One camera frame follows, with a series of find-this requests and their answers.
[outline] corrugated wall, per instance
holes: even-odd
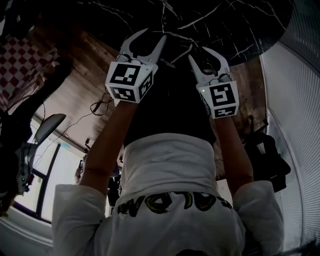
[[[281,194],[285,228],[293,238],[301,233],[305,244],[320,237],[320,79],[278,43],[263,54],[262,63],[268,108],[296,165],[296,176]]]
[[[287,188],[277,192],[275,197],[284,216],[285,236],[283,248],[285,251],[298,247],[302,242],[303,232],[303,207],[302,194],[299,185],[300,177],[296,170],[296,164],[292,156],[292,149],[280,129],[278,121],[271,111],[267,112],[269,126],[267,134],[275,140],[275,146],[281,157],[291,168],[291,172],[285,177]]]
[[[320,4],[316,2],[294,0],[291,21],[280,42],[320,72]]]

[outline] black bag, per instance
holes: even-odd
[[[254,131],[253,116],[249,118],[251,131],[245,139],[244,149],[253,167],[253,179],[270,181],[274,192],[283,190],[287,187],[286,175],[290,173],[291,168],[278,153],[275,139],[261,132],[269,125],[268,122],[264,120],[265,125]]]

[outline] wire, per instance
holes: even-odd
[[[31,97],[31,96],[32,96],[31,94],[30,94],[30,95],[26,95],[26,96],[22,97],[21,99],[17,100],[17,101],[16,101],[15,103],[13,103],[10,107],[8,107],[5,112],[8,112],[14,105],[18,104],[19,102],[21,102],[21,101],[23,101],[23,100],[25,100],[26,98],[29,98],[29,97]]]
[[[76,123],[71,124],[69,127],[67,127],[67,128],[63,131],[63,133],[61,133],[61,135],[60,135],[59,137],[57,137],[53,142],[51,142],[51,144],[46,147],[46,149],[44,150],[44,152],[42,153],[42,155],[41,155],[41,156],[38,158],[38,160],[35,162],[35,164],[33,165],[33,168],[36,168],[36,167],[41,163],[41,159],[42,159],[42,157],[44,156],[44,154],[45,154],[45,152],[47,151],[47,149],[48,149],[57,139],[59,139],[70,127],[75,126],[77,123],[79,123],[79,121],[80,121],[82,118],[85,118],[85,117],[90,116],[90,115],[103,116],[103,115],[108,111],[108,109],[109,109],[109,103],[112,102],[114,99],[110,97],[110,98],[108,98],[107,101],[103,101],[105,95],[110,95],[110,93],[107,91],[107,88],[105,88],[105,93],[102,95],[101,100],[98,101],[98,102],[93,103],[93,104],[90,106],[90,111],[91,111],[91,113],[90,113],[90,114],[86,114],[86,115],[80,117],[80,119],[79,119]],[[98,110],[98,108],[100,107],[101,104],[106,104],[106,110],[105,110],[105,112],[104,112],[103,114],[96,114],[95,112]]]
[[[103,116],[109,109],[109,103],[112,102],[113,100],[114,100],[113,98],[108,98],[108,101],[99,101],[99,102],[93,103],[90,106],[91,113],[94,114],[95,116],[99,116],[99,117]],[[96,114],[96,111],[98,110],[101,104],[106,104],[106,110],[102,114]]]
[[[231,78],[231,80],[234,79],[234,74],[232,74],[231,72],[227,73],[229,75],[229,77]]]
[[[47,149],[48,149],[57,139],[59,139],[70,127],[75,126],[77,123],[79,123],[79,121],[80,121],[82,118],[85,118],[85,117],[90,116],[90,115],[92,115],[92,114],[93,114],[93,113],[86,114],[86,115],[80,117],[77,122],[75,122],[75,123],[71,124],[70,126],[68,126],[68,127],[63,131],[63,133],[61,133],[61,135],[60,135],[59,137],[57,137],[54,141],[51,142],[51,144],[50,144],[49,146],[46,147],[46,149],[44,150],[44,152],[42,153],[42,155],[41,155],[41,156],[39,157],[39,159],[35,162],[33,168],[36,168],[36,167],[40,164],[39,160],[44,156],[44,154],[46,153]]]
[[[217,80],[217,81],[219,82],[219,79],[214,78],[214,79],[211,79],[209,82],[207,82],[204,86],[212,86],[211,82],[212,82],[213,80]]]
[[[42,119],[42,122],[41,122],[40,126],[44,123],[44,121],[46,119],[46,105],[43,102],[42,102],[42,105],[43,105],[43,119]],[[26,155],[26,157],[28,159],[28,171],[30,170],[30,159],[29,159],[30,149],[31,149],[35,139],[36,139],[36,135],[34,135],[33,140],[31,141],[31,144],[29,146],[28,153]]]
[[[120,56],[125,56],[126,58],[128,58],[128,60],[126,62],[131,63],[131,61],[138,61],[138,62],[140,62],[141,65],[146,65],[145,63],[143,63],[141,60],[139,60],[137,58],[131,58],[128,54],[121,53],[118,55],[118,57],[116,59],[118,60]]]

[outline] checkered curtain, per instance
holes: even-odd
[[[57,49],[44,54],[25,38],[7,36],[0,50],[0,109],[34,93],[39,72],[57,57]]]

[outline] person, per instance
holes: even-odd
[[[140,104],[121,101],[87,154],[80,185],[57,185],[52,233],[59,256],[238,256],[246,231],[274,255],[282,213],[253,169],[231,117],[215,119],[233,201],[215,179],[216,137],[193,74],[159,64]],[[109,178],[124,145],[122,193],[105,217]]]

